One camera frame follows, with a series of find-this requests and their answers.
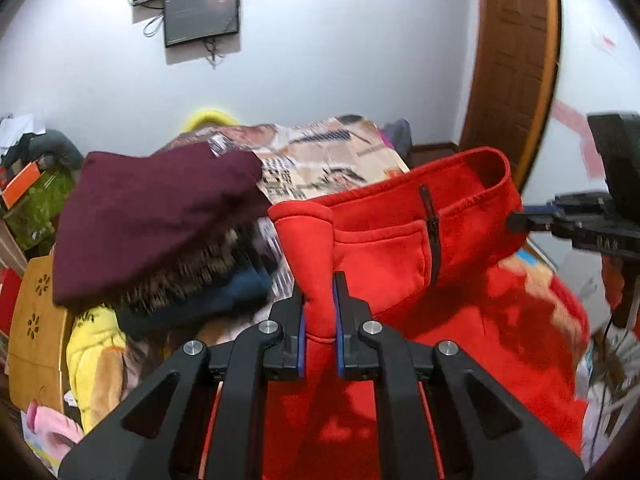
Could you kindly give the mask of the green box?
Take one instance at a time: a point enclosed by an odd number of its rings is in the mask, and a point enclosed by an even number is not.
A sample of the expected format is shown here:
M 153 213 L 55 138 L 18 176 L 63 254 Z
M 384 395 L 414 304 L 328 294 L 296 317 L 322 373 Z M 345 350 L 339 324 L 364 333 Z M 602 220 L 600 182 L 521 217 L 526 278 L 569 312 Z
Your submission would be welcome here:
M 29 250 L 55 236 L 56 218 L 75 186 L 65 168 L 47 170 L 3 216 L 16 244 Z

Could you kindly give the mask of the wall mounted monitor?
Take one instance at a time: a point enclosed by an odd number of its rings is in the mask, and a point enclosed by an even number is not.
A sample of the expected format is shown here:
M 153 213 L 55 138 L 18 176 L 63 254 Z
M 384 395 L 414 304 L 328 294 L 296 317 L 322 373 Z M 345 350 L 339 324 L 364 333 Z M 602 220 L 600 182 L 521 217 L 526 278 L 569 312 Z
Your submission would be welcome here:
M 165 46 L 236 34 L 240 0 L 165 0 Z

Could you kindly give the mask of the red fleece jacket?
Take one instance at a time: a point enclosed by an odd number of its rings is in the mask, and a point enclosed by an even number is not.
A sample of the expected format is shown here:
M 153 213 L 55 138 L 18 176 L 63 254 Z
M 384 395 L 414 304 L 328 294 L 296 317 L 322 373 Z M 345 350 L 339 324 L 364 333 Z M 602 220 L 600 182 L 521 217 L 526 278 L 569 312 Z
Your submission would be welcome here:
M 559 280 L 518 258 L 525 238 L 506 219 L 520 206 L 506 156 L 474 148 L 269 209 L 305 298 L 307 369 L 298 382 L 268 388 L 265 478 L 381 477 L 373 386 L 337 374 L 335 272 L 401 336 L 454 341 L 578 457 L 586 404 L 575 375 L 586 312 Z

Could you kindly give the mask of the maroon folded garment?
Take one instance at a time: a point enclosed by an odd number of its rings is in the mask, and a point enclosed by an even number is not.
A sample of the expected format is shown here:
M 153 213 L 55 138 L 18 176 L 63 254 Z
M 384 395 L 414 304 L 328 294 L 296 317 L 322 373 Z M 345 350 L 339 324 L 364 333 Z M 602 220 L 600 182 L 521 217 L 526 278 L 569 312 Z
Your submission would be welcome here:
M 70 310 L 131 292 L 228 229 L 264 216 L 262 161 L 205 142 L 148 157 L 90 153 L 63 208 L 52 297 Z

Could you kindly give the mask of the newspaper print blanket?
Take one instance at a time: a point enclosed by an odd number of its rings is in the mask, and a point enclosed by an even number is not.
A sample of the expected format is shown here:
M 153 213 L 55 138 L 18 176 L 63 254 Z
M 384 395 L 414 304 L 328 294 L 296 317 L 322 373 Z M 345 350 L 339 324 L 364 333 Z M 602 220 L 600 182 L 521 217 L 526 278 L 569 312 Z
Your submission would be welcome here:
M 409 171 L 405 119 L 378 127 L 358 115 L 297 127 L 273 124 L 205 127 L 180 133 L 163 151 L 206 142 L 216 154 L 253 152 L 262 161 L 258 188 L 277 204 L 362 188 Z

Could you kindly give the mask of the navy folded garment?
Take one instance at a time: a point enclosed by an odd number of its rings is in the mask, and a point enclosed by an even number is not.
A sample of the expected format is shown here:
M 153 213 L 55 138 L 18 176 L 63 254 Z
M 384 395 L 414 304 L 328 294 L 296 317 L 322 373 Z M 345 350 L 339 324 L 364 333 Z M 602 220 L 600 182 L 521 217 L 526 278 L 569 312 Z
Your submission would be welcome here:
M 271 276 L 251 266 L 233 274 L 222 287 L 203 289 L 181 304 L 171 304 L 152 313 L 118 310 L 120 330 L 135 340 L 152 334 L 178 330 L 211 318 L 228 318 L 262 308 L 271 290 Z

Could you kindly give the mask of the brown wooden door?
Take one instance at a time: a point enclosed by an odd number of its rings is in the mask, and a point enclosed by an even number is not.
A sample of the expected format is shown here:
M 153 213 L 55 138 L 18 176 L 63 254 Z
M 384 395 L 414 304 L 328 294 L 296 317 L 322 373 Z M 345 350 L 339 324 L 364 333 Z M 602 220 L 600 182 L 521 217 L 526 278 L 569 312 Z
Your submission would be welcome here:
M 474 74 L 460 148 L 498 148 L 522 190 L 550 112 L 560 0 L 480 0 Z

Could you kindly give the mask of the brown patterned folded garment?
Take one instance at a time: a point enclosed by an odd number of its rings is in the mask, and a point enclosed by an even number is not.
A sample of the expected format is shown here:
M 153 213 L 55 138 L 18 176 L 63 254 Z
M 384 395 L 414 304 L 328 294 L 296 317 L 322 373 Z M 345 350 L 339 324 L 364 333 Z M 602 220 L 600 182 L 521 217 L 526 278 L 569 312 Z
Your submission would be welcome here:
M 107 305 L 113 310 L 151 314 L 183 304 L 197 292 L 228 284 L 232 276 L 262 262 L 255 248 L 255 223 L 230 229 L 224 236 L 152 273 Z

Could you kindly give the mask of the pink cloth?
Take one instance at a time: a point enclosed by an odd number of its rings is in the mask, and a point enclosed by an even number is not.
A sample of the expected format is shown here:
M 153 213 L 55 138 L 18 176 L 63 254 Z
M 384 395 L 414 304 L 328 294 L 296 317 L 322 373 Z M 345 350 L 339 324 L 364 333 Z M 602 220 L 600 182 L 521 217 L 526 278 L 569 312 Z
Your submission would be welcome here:
M 29 403 L 26 412 L 28 429 L 39 439 L 43 452 L 60 462 L 83 437 L 81 426 L 53 408 Z

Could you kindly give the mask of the yellow garment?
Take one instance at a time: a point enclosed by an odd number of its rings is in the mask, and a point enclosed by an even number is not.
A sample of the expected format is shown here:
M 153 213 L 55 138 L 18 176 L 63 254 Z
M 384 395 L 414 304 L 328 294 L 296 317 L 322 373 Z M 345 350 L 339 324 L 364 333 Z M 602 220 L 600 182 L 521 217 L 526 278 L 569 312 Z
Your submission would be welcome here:
M 66 364 L 86 434 L 122 400 L 125 350 L 126 339 L 114 311 L 96 307 L 75 318 Z

